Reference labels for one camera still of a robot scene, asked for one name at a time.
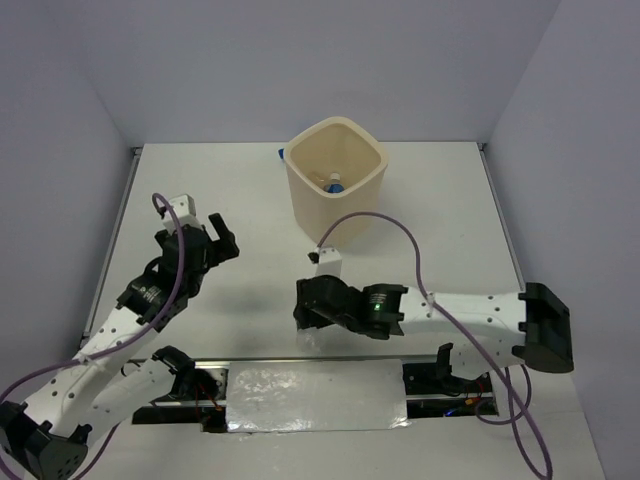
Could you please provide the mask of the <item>black cap pepsi bottle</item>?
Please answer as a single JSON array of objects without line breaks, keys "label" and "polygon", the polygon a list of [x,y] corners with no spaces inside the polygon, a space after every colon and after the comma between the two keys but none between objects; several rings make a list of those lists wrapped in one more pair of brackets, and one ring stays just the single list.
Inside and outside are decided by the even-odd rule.
[{"label": "black cap pepsi bottle", "polygon": [[296,331],[297,348],[305,354],[321,354],[324,352],[326,340],[321,329],[309,328]]}]

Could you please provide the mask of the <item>orange label plastic bottle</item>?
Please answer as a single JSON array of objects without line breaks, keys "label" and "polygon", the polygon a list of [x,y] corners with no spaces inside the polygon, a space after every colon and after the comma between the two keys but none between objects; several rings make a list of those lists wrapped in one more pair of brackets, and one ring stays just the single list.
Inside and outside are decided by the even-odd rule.
[{"label": "orange label plastic bottle", "polygon": [[310,172],[309,178],[317,184],[325,184],[327,182],[327,177],[318,172]]}]

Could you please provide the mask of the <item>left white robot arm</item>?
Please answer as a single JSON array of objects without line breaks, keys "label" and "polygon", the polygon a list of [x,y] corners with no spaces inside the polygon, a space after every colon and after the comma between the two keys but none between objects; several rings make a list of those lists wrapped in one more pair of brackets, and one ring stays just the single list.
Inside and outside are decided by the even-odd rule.
[{"label": "left white robot arm", "polygon": [[129,283],[103,326],[76,354],[75,365],[21,402],[2,401],[1,447],[29,474],[69,479],[107,430],[147,403],[195,391],[203,371],[172,346],[156,350],[127,376],[121,369],[187,308],[210,269],[238,257],[222,216],[214,213],[209,220],[216,239],[194,218],[182,220],[181,233],[157,232],[161,256]]}]

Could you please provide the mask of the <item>blue label plastic bottle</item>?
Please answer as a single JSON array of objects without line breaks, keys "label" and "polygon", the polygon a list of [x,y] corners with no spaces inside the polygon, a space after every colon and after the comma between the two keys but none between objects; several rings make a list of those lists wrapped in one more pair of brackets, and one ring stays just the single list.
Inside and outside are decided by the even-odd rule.
[{"label": "blue label plastic bottle", "polygon": [[327,193],[338,194],[345,190],[342,183],[341,175],[338,172],[333,172],[327,178],[323,190]]}]

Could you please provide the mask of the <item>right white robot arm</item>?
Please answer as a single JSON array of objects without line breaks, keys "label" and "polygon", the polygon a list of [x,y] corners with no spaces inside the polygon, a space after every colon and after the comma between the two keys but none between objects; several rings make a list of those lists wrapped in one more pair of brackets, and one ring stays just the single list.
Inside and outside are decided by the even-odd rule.
[{"label": "right white robot arm", "polygon": [[297,281],[293,317],[301,331],[339,326],[373,340],[439,335],[435,380],[446,391],[512,365],[547,374],[574,369],[570,310],[542,283],[515,293],[424,296],[404,285],[357,289],[321,275]]}]

